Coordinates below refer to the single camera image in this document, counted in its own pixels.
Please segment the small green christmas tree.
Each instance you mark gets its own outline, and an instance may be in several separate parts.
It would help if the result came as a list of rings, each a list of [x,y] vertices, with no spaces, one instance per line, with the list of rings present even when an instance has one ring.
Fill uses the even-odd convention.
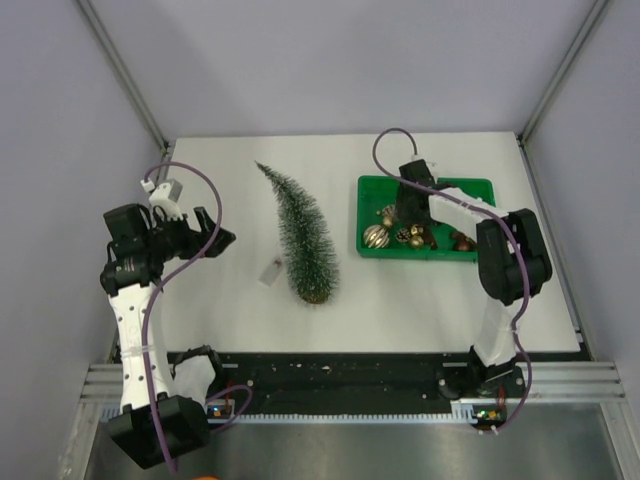
[[[258,162],[277,204],[279,242],[287,281],[298,300],[328,303],[340,282],[339,261],[317,200],[295,179]]]

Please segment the pine cone ornament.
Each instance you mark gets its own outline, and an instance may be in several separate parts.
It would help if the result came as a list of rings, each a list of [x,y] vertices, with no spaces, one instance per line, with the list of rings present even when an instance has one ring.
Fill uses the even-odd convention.
[[[411,238],[412,238],[411,231],[405,227],[398,229],[395,234],[396,241],[401,244],[408,243],[411,240]]]

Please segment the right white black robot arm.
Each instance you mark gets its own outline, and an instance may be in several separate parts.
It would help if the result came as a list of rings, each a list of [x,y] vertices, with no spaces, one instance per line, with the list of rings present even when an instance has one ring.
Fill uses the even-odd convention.
[[[479,281],[487,295],[480,331],[465,368],[439,373],[440,394],[451,400],[487,396],[513,375],[521,347],[518,323],[553,269],[536,214],[507,212],[435,180],[416,159],[399,168],[395,212],[405,222],[450,226],[476,246]]]

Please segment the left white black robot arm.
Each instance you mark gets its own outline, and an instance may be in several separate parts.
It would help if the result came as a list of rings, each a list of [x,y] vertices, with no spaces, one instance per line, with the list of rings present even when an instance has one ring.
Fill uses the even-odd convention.
[[[216,226],[205,208],[194,210],[193,230],[184,217],[161,207],[127,204],[104,215],[112,240],[100,283],[113,310],[120,341],[123,391],[120,412],[108,422],[114,443],[139,467],[172,463],[209,441],[205,400],[226,387],[218,354],[202,345],[170,358],[147,308],[158,300],[166,262],[202,252],[221,255],[236,239]]]

